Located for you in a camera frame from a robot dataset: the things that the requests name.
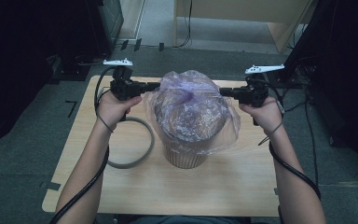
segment forearm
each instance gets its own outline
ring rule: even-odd
[[[81,191],[97,174],[108,147],[110,132],[100,121],[94,124],[89,140],[62,190],[57,203],[58,212],[79,191]],[[92,223],[98,211],[101,198],[103,175],[101,175],[90,190],[77,201],[60,219],[59,223]]]
[[[293,146],[282,126],[271,137],[277,155],[304,174]],[[325,223],[324,210],[314,190],[274,160],[283,220],[290,223]]]

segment wooden table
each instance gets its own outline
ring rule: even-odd
[[[99,77],[92,77],[69,133],[52,183],[59,190],[48,189],[43,209],[53,212],[80,154],[86,145],[95,121],[93,94]],[[111,77],[101,86],[108,87]],[[159,78],[133,77],[150,82]],[[239,81],[215,81],[220,87],[239,87]],[[272,157],[268,144],[258,147],[264,138],[252,118],[236,106],[241,115],[240,138],[235,146],[208,156],[194,169],[180,169],[171,165],[163,155],[158,136],[149,157],[131,169],[106,166],[98,212],[143,215],[197,215],[276,217],[278,196]],[[133,107],[129,116],[144,119],[143,103]],[[150,143],[148,130],[136,122],[122,122],[111,137],[110,161],[129,162],[140,158]]]
[[[283,52],[297,26],[308,23],[317,0],[175,0],[174,46],[177,17],[188,17],[191,2],[191,18],[267,22],[277,50]]]

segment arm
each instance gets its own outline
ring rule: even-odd
[[[240,105],[240,109],[254,117],[264,129],[277,155],[304,174],[283,125],[272,132],[282,122],[281,112],[276,100],[269,97],[260,108]],[[286,224],[326,223],[322,204],[313,189],[275,160],[274,167],[283,221]]]
[[[134,97],[126,102],[120,102],[113,94],[105,94],[98,108],[101,118],[114,130],[124,113],[129,113],[130,108],[141,102],[141,97]],[[101,122],[95,121],[89,140],[77,161],[77,164],[68,178],[60,199],[58,200],[56,212],[69,202],[79,191],[81,191],[95,176],[108,147],[111,132]],[[77,201],[72,208],[60,219],[59,223],[92,223],[100,203],[103,175],[91,189]]]

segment person's left hand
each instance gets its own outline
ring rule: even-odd
[[[107,92],[101,98],[98,114],[114,130],[124,114],[129,114],[131,107],[138,105],[141,101],[141,96],[133,97],[127,101],[119,101],[112,92]]]

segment clear plastic bag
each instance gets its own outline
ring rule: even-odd
[[[211,155],[238,139],[240,116],[200,72],[168,73],[144,101],[146,115],[167,150]]]

